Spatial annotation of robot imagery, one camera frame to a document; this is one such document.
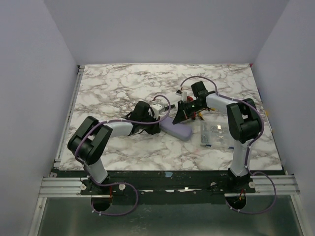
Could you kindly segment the yellow handled pliers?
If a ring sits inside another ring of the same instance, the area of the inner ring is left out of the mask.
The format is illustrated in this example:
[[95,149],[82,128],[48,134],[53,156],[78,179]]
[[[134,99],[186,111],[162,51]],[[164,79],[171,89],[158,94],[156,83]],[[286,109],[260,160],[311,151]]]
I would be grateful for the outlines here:
[[199,120],[204,120],[202,113],[203,113],[203,112],[210,112],[210,111],[211,111],[211,110],[206,109],[206,110],[201,110],[201,111],[199,111],[199,112],[197,112],[197,113],[194,112],[194,113],[192,114],[191,119],[192,119],[192,120],[196,120],[196,119],[198,118]]

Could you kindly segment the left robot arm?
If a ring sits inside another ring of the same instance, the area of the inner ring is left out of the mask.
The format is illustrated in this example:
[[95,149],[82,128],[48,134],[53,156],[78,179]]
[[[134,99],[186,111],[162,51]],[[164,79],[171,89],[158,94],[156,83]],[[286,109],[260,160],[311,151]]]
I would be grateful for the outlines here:
[[101,122],[88,116],[68,141],[67,148],[79,161],[92,179],[102,184],[108,177],[101,156],[110,138],[130,136],[145,131],[148,134],[160,132],[160,112],[148,103],[139,101],[134,110],[121,119]]

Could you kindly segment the aluminium rail frame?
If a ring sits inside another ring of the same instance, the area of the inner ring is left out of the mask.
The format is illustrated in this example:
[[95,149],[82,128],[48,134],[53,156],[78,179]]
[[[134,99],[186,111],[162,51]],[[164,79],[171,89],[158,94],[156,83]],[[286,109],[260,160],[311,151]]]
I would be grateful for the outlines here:
[[72,198],[81,193],[80,178],[44,178],[41,183],[39,197],[43,198]]

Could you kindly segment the clear plastic screw box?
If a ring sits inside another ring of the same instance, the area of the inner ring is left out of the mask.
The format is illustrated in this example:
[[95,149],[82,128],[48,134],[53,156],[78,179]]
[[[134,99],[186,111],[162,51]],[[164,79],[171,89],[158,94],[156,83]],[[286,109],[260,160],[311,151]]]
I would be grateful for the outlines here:
[[234,140],[227,122],[201,121],[200,145],[216,149],[234,149]]

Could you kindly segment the purple umbrella case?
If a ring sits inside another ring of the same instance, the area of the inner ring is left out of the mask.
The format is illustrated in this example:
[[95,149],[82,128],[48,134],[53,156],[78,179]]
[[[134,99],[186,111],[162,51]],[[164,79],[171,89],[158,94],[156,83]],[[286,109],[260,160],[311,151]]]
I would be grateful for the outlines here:
[[164,119],[159,123],[160,129],[181,141],[188,141],[192,137],[192,128],[186,124],[173,124],[173,120],[171,117]]

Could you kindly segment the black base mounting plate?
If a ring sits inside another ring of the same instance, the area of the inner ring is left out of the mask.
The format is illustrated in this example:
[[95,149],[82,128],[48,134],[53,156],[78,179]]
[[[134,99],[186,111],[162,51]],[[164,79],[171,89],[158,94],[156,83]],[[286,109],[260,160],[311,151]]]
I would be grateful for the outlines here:
[[224,204],[225,194],[254,193],[250,177],[233,182],[227,171],[109,171],[103,186],[82,180],[81,195],[115,205]]

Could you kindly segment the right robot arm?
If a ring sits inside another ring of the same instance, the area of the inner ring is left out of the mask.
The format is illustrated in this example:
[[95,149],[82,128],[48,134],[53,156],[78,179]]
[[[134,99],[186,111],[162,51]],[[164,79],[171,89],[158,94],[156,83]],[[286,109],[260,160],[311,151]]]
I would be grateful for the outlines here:
[[233,99],[208,91],[202,81],[191,85],[195,100],[179,101],[173,124],[178,124],[204,109],[215,109],[227,114],[228,128],[234,139],[234,151],[227,174],[227,186],[232,189],[246,183],[250,178],[249,155],[252,144],[264,131],[263,118],[252,99]]

